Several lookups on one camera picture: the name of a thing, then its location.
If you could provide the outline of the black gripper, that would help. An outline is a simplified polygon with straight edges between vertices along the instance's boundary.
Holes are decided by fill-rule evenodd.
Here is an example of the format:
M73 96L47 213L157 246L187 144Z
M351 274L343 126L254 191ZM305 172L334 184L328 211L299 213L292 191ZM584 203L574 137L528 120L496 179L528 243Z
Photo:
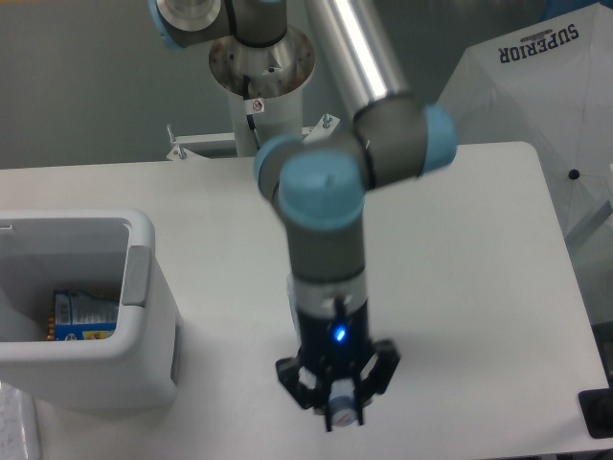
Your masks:
M396 343L390 338L372 342L367 306L341 318L318 318L298 310L297 320L299 351L276 361L279 383L304 410L320 411L326 432L332 432L332 383L351 379L357 422L363 426L364 407L374 395L386 392L400 362ZM315 377L313 388L300 381L302 369Z

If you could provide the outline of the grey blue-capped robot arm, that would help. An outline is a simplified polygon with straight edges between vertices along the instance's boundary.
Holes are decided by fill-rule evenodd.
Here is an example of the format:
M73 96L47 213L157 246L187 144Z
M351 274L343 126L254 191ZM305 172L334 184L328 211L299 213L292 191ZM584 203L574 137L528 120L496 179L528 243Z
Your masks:
M309 77L284 1L152 1L149 11L168 46L210 43L212 73L240 99L257 187L287 237L299 349L278 360L279 382L327 429L362 425L400 360L392 340L369 333L365 196L449 165L457 151L451 118L416 102L370 1L306 3L352 117L349 130L310 140L271 135L262 124L271 99Z

